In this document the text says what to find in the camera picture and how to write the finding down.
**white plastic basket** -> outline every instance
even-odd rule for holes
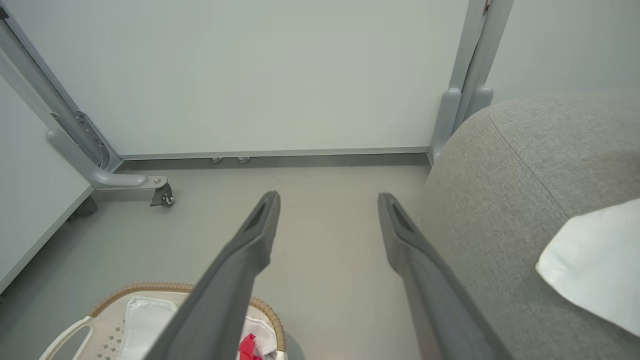
[[[40,360],[51,360],[57,351],[80,329],[89,327],[89,333],[74,360],[116,360],[124,335],[124,318],[127,303],[133,297],[152,297],[182,304],[191,293],[192,285],[174,282],[143,282],[116,291],[100,303],[87,317],[63,331],[42,354]],[[278,344],[277,359],[286,359],[284,329],[271,307],[263,301],[252,298],[250,305],[262,311],[276,333]]]

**white fabric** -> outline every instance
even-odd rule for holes
[[[640,199],[569,219],[536,270],[570,302],[640,336]]]
[[[178,311],[173,302],[133,297],[125,310],[124,335],[118,360],[142,360]]]
[[[240,344],[249,334],[255,335],[255,339],[253,339],[255,344],[253,354],[265,360],[273,359],[274,353],[278,350],[276,332],[271,327],[269,318],[262,311],[252,306],[247,310],[242,335],[238,343]]]

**fabric upholstery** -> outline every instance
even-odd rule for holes
[[[425,237],[517,359],[640,359],[640,338],[569,303],[534,268],[570,217],[640,198],[639,100],[491,106],[429,174]]]

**basket handle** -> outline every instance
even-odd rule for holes
[[[80,352],[84,349],[84,346],[89,341],[89,338],[91,337],[91,334],[93,333],[93,326],[91,326],[91,324],[89,324],[92,320],[94,320],[94,318],[92,318],[90,316],[87,316],[84,319],[82,319],[82,320],[76,322],[75,324],[71,325],[70,327],[68,327],[67,330],[63,331],[62,334],[58,335],[58,337],[51,343],[51,345],[49,345],[47,350],[45,350],[44,354],[42,354],[42,356],[40,356],[40,360],[51,360],[51,359],[53,359],[53,356],[56,355],[58,350],[60,350],[62,345],[64,345],[67,342],[67,340],[69,340],[75,333],[77,333],[83,327],[89,326],[89,327],[91,327],[91,329],[89,330],[89,333],[84,338],[84,341],[82,342],[82,345],[80,345],[80,349],[78,349],[78,351],[76,352],[76,356],[74,356],[74,359],[76,359],[78,354],[80,354]]]

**metal frame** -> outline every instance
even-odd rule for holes
[[[6,17],[0,20],[0,47],[51,109],[50,116],[74,139],[91,161],[109,171],[115,169],[120,163],[118,154],[62,87],[2,0],[0,7],[6,13]]]
[[[498,52],[498,46],[500,46],[500,40],[502,40],[512,6],[513,0],[491,0],[476,53],[469,65],[453,131],[457,130],[475,112],[491,104],[493,88],[485,83],[495,54]]]
[[[467,15],[460,35],[460,45],[451,73],[449,88],[442,95],[436,125],[431,136],[429,162],[433,165],[448,139],[460,107],[461,95],[469,64],[474,56],[479,32],[482,28],[485,0],[469,0]]]
[[[491,0],[485,13],[485,0],[469,0],[451,83],[442,96],[431,137],[429,162],[432,165],[462,122],[491,104],[493,89],[484,83],[512,5],[513,0]]]
[[[2,0],[0,8],[0,73],[49,128],[49,143],[96,190],[156,189],[151,206],[173,205],[165,176],[111,173],[122,163],[120,157],[78,109]]]
[[[47,131],[49,143],[84,176],[96,190],[156,189],[151,206],[173,205],[173,192],[166,176],[112,174],[93,164],[61,129]]]

